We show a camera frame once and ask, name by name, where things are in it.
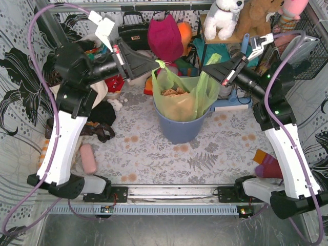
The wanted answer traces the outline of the blue floor sweeper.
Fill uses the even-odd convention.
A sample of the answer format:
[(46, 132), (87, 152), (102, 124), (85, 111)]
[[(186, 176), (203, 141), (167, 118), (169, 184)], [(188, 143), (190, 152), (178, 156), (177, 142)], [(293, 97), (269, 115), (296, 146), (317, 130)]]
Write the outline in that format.
[[(229, 53), (230, 58), (236, 56), (237, 53), (242, 52), (246, 54), (250, 35), (246, 33), (243, 37), (242, 43), (227, 44), (226, 49)], [(239, 97), (238, 92), (243, 92), (236, 85), (230, 86), (230, 94), (227, 95), (226, 99), (218, 99), (215, 101), (211, 107), (211, 112), (219, 111), (234, 111), (234, 110), (244, 110), (250, 109), (253, 105), (253, 100), (251, 97)]]

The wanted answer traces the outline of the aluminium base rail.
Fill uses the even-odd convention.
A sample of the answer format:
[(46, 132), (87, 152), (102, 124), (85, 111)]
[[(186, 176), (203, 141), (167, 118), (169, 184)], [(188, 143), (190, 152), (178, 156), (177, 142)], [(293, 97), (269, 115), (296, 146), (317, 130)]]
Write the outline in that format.
[(109, 195), (80, 193), (73, 202), (87, 202), (94, 204), (111, 203), (247, 203), (270, 202), (272, 193), (288, 198), (310, 197), (309, 188), (290, 188), (286, 185), (267, 183), (258, 178), (251, 178), (244, 182), (237, 181), (231, 185), (173, 185), (173, 184), (113, 184)]

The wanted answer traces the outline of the teal folded cloth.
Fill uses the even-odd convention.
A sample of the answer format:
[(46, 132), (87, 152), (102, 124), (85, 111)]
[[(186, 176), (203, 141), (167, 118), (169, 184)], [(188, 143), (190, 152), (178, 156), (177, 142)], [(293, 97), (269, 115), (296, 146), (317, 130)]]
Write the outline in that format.
[[(200, 62), (202, 60), (204, 42), (202, 39), (196, 38), (193, 40), (193, 45), (197, 50), (198, 60), (196, 61), (196, 68), (199, 68)], [(204, 64), (208, 62), (212, 54), (217, 53), (221, 56), (221, 62), (226, 62), (230, 59), (230, 54), (227, 51), (225, 44), (210, 44), (207, 45), (207, 51), (204, 58)]]

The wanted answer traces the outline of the pink glasses case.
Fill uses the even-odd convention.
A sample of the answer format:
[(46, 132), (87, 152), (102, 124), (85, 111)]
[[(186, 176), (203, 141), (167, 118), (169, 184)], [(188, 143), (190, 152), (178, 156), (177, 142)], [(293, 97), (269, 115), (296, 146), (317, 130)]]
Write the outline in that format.
[(90, 144), (84, 144), (79, 150), (84, 173), (93, 175), (97, 171), (97, 163), (92, 146)]

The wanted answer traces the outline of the pink plush toy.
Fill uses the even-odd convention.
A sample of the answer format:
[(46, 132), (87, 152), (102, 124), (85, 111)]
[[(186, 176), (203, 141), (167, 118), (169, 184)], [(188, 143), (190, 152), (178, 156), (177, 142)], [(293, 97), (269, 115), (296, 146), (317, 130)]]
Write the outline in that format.
[(300, 20), (300, 14), (305, 10), (308, 0), (287, 0), (284, 1), (278, 11), (280, 18), (277, 26), (281, 31), (293, 30)]

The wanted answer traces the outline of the brown teddy bear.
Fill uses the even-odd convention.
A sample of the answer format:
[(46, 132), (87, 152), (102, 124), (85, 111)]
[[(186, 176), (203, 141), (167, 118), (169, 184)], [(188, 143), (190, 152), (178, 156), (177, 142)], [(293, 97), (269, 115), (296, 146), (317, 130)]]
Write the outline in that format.
[(282, 0), (252, 0), (248, 1), (241, 10), (236, 26), (236, 36), (243, 38), (251, 29), (256, 30), (256, 34), (264, 36), (271, 30), (267, 16), (274, 15), (281, 9)]

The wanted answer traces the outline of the green plastic trash bag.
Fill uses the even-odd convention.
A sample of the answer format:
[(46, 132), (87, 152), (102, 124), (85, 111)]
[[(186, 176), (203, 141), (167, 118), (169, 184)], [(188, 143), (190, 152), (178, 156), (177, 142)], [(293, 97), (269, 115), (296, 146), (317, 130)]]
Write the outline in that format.
[(153, 100), (164, 117), (174, 121), (196, 120), (218, 99), (220, 86), (205, 72), (198, 77), (178, 76), (164, 61), (156, 62), (159, 73), (152, 70)]

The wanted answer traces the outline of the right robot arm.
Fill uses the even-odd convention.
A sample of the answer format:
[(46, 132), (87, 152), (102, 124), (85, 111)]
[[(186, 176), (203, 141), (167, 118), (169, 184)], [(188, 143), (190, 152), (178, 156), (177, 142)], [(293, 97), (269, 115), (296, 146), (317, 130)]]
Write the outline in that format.
[(284, 183), (279, 186), (245, 176), (236, 180), (237, 194), (268, 203), (280, 219), (326, 205), (327, 192), (310, 172), (300, 146), (295, 115), (285, 98), (295, 83), (293, 67), (286, 61), (275, 62), (258, 75), (247, 67), (248, 62), (239, 53), (224, 63), (203, 66), (202, 70), (221, 85), (235, 84), (258, 99), (253, 114), (274, 149)]

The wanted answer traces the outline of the blue trash bin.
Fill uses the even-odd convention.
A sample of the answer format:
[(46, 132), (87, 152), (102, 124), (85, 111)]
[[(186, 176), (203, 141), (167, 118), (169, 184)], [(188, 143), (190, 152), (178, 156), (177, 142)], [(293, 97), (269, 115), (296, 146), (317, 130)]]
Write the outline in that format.
[(186, 99), (165, 109), (165, 113), (171, 116), (171, 118), (168, 118), (159, 111), (155, 100), (153, 100), (153, 103), (160, 130), (164, 137), (174, 145), (185, 144), (195, 139), (201, 130), (206, 115), (210, 111), (210, 107), (207, 107), (202, 116), (193, 118), (195, 113), (192, 108), (193, 103)]

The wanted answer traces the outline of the white canvas tote bag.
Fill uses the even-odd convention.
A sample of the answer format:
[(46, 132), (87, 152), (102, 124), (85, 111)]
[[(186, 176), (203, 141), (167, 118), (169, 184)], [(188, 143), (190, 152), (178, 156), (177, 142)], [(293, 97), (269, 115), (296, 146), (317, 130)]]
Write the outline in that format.
[[(90, 86), (95, 92), (97, 92), (97, 97), (93, 103), (92, 109), (94, 109), (107, 95), (108, 93), (108, 87), (104, 80), (101, 80), (100, 82), (97, 82), (95, 84), (92, 84)], [(54, 99), (56, 99), (58, 91), (60, 88), (60, 84), (55, 85), (53, 87), (50, 87), (51, 92), (54, 95)]]

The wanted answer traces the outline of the rainbow striped cloth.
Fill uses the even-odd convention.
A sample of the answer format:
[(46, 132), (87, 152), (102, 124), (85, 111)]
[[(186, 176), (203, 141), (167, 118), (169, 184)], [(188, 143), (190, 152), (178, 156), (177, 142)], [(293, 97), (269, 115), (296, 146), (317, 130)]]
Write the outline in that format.
[(152, 91), (153, 85), (152, 85), (152, 77), (150, 76), (149, 78), (147, 78), (146, 83), (145, 83), (145, 87), (144, 87), (144, 94), (145, 95), (149, 95), (152, 96), (153, 95), (153, 91)]

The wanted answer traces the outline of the silver foil pouch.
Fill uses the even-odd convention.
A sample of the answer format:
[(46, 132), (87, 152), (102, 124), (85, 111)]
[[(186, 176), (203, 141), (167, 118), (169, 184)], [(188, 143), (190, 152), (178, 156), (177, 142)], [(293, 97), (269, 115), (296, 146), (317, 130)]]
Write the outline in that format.
[[(290, 43), (287, 45), (285, 50), (280, 56), (281, 60), (285, 60), (286, 56), (294, 49), (296, 44), (299, 42), (301, 36), (296, 36), (293, 38)], [(303, 60), (306, 60), (314, 48), (319, 44), (320, 39), (312, 36), (306, 36), (304, 43), (299, 47), (299, 49), (293, 54), (289, 59), (288, 63), (291, 65), (296, 65)]]

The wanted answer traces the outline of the black leather handbag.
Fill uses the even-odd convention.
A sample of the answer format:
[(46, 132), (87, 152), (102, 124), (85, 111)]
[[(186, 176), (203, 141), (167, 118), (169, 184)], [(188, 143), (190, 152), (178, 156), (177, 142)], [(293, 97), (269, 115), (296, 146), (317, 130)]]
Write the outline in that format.
[[(125, 17), (129, 15), (137, 15), (141, 22), (125, 24)], [(148, 44), (148, 28), (149, 24), (144, 20), (141, 12), (129, 11), (123, 14), (122, 24), (118, 26), (118, 35), (134, 51), (151, 50)]]

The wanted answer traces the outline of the small white plush toy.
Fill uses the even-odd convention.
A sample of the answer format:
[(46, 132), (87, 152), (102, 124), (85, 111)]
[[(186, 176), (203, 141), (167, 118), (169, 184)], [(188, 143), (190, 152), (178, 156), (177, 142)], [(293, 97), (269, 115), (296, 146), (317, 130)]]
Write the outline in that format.
[(107, 99), (115, 111), (120, 111), (125, 103), (128, 102), (127, 98), (124, 99)]

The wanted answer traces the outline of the magenta cloth bag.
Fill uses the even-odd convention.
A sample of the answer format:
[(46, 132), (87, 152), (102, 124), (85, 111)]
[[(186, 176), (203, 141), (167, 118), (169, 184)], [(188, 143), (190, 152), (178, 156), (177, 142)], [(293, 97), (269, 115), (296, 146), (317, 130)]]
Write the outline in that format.
[(182, 56), (181, 34), (171, 14), (161, 21), (151, 19), (148, 44), (154, 55), (164, 62), (174, 62)]

